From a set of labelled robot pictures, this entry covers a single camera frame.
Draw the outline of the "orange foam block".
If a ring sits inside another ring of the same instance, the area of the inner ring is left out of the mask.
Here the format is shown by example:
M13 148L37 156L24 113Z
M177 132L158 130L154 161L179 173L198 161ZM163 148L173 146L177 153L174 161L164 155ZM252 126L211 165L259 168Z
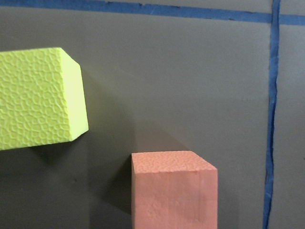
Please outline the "orange foam block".
M133 153L132 228L216 229L218 171L192 151Z

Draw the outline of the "yellow foam block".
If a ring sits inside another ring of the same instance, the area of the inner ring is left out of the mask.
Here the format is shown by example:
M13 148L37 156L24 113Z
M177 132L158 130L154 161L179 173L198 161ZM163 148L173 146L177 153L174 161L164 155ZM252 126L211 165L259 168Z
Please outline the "yellow foam block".
M71 142L88 129L81 68L62 48L0 54L1 150Z

